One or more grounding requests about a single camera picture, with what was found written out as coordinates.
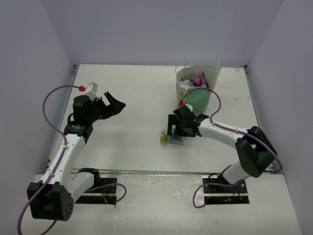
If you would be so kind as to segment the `purple snack packet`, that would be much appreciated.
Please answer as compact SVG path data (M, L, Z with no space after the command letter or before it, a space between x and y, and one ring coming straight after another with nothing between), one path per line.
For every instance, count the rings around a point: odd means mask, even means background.
M205 79L205 74L201 73L195 79L187 79L187 80L180 80L179 83L184 86L190 86L195 88L209 88L209 85Z

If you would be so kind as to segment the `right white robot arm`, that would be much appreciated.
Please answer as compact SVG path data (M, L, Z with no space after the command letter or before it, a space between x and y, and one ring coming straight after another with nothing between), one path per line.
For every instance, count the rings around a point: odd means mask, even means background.
M215 183L223 192L231 191L248 177L260 177L277 159L276 150L261 128L235 128L204 114L196 116L186 104L168 115L167 134L176 138L210 138L236 150L238 161L224 169Z

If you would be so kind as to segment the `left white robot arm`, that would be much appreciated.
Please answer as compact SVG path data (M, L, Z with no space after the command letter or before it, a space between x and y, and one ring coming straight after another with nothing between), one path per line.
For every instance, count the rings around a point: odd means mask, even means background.
M33 218L68 221L75 202L85 192L97 192L101 188L98 169L82 168L73 180L69 177L93 131L92 125L98 120L119 114L126 107L125 103L116 100L109 92L104 95L109 105L91 93L74 98L73 112L67 118L64 141L57 156L39 182L30 183L27 188Z

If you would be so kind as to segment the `small green wrapper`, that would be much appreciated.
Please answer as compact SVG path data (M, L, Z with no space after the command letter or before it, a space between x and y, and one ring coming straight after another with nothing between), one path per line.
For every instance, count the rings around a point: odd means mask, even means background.
M168 135L166 130L162 130L160 133L160 143L167 144L168 143Z

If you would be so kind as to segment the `silver foil wrapper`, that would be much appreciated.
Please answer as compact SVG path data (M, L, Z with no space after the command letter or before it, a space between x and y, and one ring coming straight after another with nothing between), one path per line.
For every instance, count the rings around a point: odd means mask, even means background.
M183 138L176 134L175 129L173 129L172 134L168 136L168 142L176 145L184 145Z

